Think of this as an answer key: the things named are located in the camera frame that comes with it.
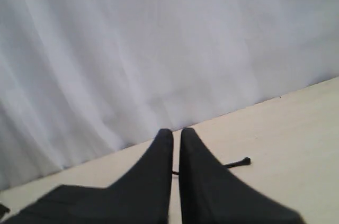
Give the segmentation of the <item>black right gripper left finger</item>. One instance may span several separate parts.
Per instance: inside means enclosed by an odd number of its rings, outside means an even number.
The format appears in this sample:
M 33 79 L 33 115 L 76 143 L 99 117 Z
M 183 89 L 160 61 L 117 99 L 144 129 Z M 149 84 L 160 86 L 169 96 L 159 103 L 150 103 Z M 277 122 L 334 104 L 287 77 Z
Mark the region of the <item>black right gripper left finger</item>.
M 167 223 L 173 134 L 160 129 L 141 158 L 106 188 L 60 185 L 5 223 Z

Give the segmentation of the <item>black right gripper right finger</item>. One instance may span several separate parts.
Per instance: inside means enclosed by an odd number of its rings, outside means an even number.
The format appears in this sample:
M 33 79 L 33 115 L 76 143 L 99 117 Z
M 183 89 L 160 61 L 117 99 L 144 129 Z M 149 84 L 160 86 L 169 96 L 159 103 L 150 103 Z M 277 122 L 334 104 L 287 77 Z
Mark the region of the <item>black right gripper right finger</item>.
M 181 132 L 179 188 L 183 223 L 305 222 L 232 174 L 192 128 Z

